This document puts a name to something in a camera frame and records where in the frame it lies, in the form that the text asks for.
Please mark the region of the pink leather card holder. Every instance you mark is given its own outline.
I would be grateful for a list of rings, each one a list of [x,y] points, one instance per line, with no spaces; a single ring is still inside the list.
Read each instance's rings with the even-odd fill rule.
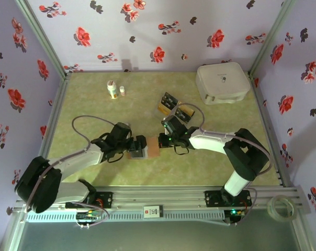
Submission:
[[[132,159],[130,156],[130,152],[134,151],[133,150],[133,144],[134,142],[138,142],[135,138],[135,140],[132,143],[132,148],[130,149],[129,152],[126,153],[127,159]],[[158,137],[153,136],[153,137],[146,137],[146,143],[145,143],[145,148],[143,149],[145,152],[145,157],[142,159],[149,159],[149,158],[154,158],[154,157],[159,157],[160,156],[160,147],[159,147],[159,141]]]

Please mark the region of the gold VIP card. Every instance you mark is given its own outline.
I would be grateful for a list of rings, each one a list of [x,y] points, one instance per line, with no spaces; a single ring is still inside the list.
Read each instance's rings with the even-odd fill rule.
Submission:
[[[179,109],[190,117],[192,117],[195,113],[195,110],[190,105],[180,103]]]
[[[165,116],[168,116],[171,112],[171,110],[165,107],[163,104],[158,104],[157,109]]]

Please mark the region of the large white pill bottle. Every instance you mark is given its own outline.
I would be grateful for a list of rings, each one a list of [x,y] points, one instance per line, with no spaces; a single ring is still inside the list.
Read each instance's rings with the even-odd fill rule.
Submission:
[[[111,99],[116,99],[118,97],[118,90],[115,81],[108,81],[107,82],[107,90],[110,94]]]

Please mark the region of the red and white label tag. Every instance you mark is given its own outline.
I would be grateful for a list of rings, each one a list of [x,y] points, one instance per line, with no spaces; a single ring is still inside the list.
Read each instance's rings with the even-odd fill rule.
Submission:
[[[144,206],[143,217],[145,219],[155,219],[163,217],[163,206]]]

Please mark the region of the white zippered case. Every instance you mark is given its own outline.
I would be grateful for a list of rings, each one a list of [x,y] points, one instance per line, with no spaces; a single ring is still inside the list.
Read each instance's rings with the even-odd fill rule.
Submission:
[[[236,103],[251,89],[249,78],[236,62],[201,66],[195,82],[206,105]]]

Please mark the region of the clear tape roll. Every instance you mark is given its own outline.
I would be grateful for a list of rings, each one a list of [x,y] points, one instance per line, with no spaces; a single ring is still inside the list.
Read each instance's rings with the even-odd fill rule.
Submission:
[[[286,214],[281,214],[279,209],[285,209]],[[291,222],[296,219],[298,210],[296,204],[288,196],[277,195],[267,203],[267,212],[275,221]]]

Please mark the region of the long aluminium base rail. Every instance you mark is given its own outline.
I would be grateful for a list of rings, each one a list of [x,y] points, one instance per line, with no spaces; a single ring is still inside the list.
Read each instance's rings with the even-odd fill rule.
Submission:
[[[174,210],[249,210],[265,209],[269,200],[277,195],[288,196],[297,208],[304,208],[306,200],[299,189],[282,186],[248,187],[252,205],[250,207],[206,207],[205,191],[220,190],[219,187],[205,186],[107,186],[96,187],[96,192],[112,192],[113,201],[108,211],[141,211],[144,206],[163,206],[164,211]],[[89,209],[101,210],[90,204],[54,203],[51,210],[76,210],[79,212]]]

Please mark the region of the aluminium side rail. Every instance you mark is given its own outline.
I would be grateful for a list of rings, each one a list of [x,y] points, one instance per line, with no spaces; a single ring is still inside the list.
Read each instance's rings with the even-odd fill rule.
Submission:
[[[65,76],[65,79],[60,82],[59,89],[57,91],[57,95],[53,102],[52,111],[50,114],[50,118],[47,124],[46,132],[43,136],[41,148],[39,151],[39,155],[46,158],[50,152],[50,148],[52,145],[53,137],[55,134],[55,130],[57,128],[59,116],[62,110],[62,105],[65,99],[66,90],[70,83],[72,73],[68,73]]]
[[[259,84],[255,84],[255,77],[252,74],[249,74],[251,90],[253,92],[259,116],[262,121],[263,131],[266,137],[266,147],[271,156],[271,169],[263,176],[267,176],[267,174],[273,174],[276,177],[276,183],[282,187],[292,187],[292,182],[290,181],[290,177],[287,173],[287,168],[285,166],[285,162],[281,157],[280,150],[281,146],[278,143],[277,136],[275,134],[273,123],[271,122],[267,107],[264,106],[263,101],[265,100],[263,94],[259,90]]]

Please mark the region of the wired circuit board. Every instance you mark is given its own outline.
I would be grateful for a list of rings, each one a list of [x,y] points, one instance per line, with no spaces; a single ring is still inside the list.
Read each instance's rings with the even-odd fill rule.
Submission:
[[[86,212],[78,212],[76,214],[77,221],[97,221],[101,217],[100,211],[88,210]]]
[[[231,209],[231,210],[225,210],[224,211],[225,216],[227,218],[230,217],[244,217],[245,216],[245,211],[244,210],[239,210],[239,209]]]

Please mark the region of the aluminium corner post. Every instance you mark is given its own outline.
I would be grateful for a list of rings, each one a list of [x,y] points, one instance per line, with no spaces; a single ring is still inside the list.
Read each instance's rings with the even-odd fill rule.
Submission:
[[[39,40],[41,46],[43,47],[45,53],[47,54],[48,58],[50,59],[51,63],[55,67],[57,73],[62,79],[66,79],[66,72],[61,65],[61,61],[57,56],[51,42],[49,41],[45,31],[43,30],[38,18],[34,14],[28,0],[14,0],[19,7],[20,11],[26,18],[29,26],[35,33],[37,39]]]
[[[254,73],[257,70],[257,68],[260,66],[260,63],[262,61],[262,58],[264,57],[266,51],[270,47],[271,43],[274,41],[277,33],[280,31],[282,25],[285,23],[291,9],[295,5],[297,0],[284,0],[283,4],[280,8],[280,11],[278,13],[278,16],[276,17],[266,39],[263,43],[256,59],[254,60],[251,69],[248,71],[249,78],[254,77]]]

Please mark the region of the aluminium lower frame rail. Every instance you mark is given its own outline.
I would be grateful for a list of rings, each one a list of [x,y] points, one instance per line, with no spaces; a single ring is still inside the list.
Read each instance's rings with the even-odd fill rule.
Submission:
[[[300,219],[296,218],[292,221],[292,226],[300,251],[314,251],[312,244],[309,241],[307,232]]]
[[[0,247],[0,251],[17,251],[25,227],[24,212],[13,212]]]

